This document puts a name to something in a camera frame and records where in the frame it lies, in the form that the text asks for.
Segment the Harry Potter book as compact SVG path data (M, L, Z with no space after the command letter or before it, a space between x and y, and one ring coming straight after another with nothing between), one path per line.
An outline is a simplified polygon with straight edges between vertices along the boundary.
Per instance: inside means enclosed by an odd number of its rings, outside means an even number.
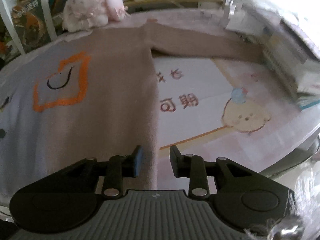
M48 0L20 0L11 18L25 53L57 38Z

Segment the brown and lilac sweater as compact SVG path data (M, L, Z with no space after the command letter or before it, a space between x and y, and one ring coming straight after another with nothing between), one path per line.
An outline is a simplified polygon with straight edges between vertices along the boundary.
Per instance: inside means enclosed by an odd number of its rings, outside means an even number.
M129 189L156 186L160 111L152 51L259 62L261 46L148 22L96 29L1 70L1 203L81 159L106 161L144 148Z

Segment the pink white plush bunny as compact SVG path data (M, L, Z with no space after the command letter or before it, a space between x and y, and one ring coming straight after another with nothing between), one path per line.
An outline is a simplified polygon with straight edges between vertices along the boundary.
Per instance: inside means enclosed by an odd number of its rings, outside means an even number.
M62 28L74 33L104 27L110 21L120 22L126 16L127 7L122 0L67 0Z

